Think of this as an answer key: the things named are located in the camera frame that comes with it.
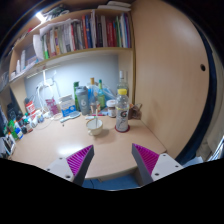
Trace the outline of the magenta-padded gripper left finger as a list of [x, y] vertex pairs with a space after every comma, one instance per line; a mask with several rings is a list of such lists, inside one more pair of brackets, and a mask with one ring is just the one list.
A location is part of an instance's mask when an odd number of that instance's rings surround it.
[[46, 171], [82, 186], [93, 157], [94, 146], [89, 145], [68, 157], [56, 159], [46, 168]]

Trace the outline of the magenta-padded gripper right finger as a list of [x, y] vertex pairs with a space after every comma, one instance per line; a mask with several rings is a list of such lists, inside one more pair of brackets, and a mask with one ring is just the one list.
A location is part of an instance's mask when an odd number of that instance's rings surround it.
[[182, 169], [182, 166], [167, 153], [157, 154], [138, 144], [132, 144], [132, 155], [144, 185]]

